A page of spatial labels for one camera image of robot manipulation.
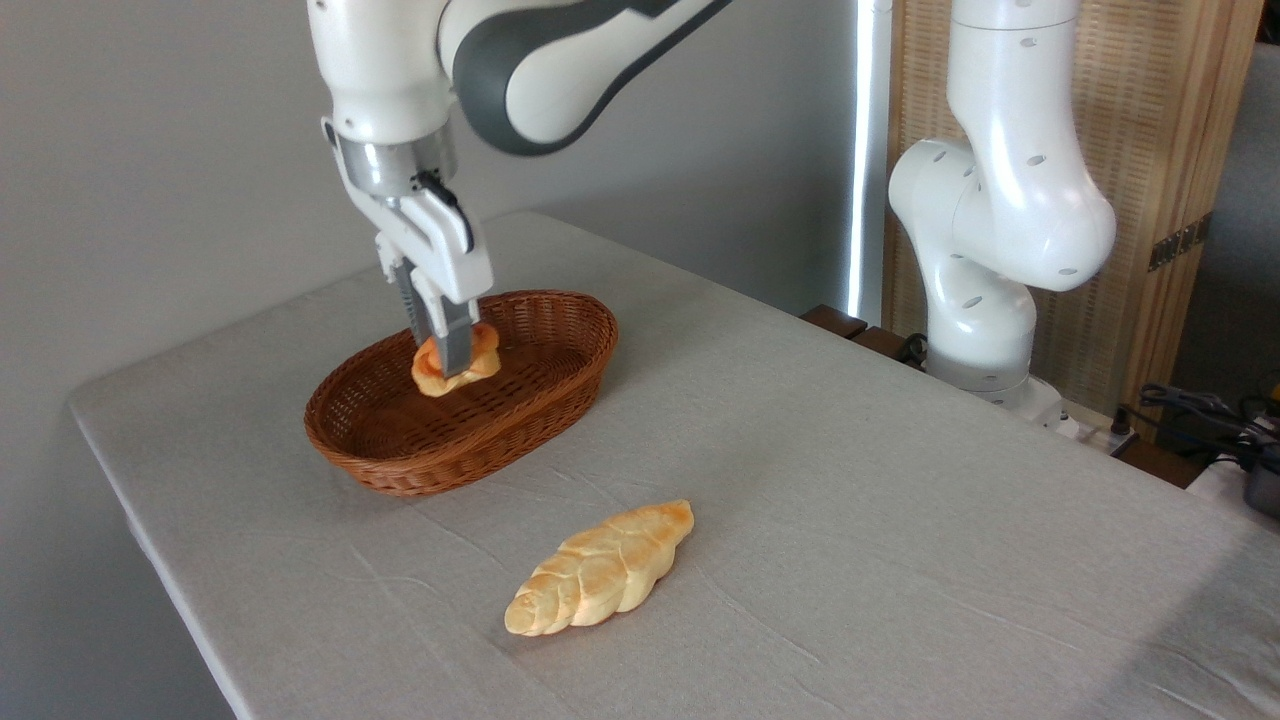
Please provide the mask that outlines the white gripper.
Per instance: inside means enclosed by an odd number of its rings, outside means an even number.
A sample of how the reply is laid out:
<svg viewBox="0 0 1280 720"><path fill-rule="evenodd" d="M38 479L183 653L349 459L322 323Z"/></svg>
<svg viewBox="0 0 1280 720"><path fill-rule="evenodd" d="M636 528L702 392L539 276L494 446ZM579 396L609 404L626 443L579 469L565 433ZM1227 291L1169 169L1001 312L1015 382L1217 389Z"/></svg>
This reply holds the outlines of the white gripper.
<svg viewBox="0 0 1280 720"><path fill-rule="evenodd" d="M483 233L445 187L456 169L449 126L407 143L365 143L323 118L352 204L383 233L378 256L399 291L416 346L435 342L440 374L474 359L474 302L494 277Z"/></svg>

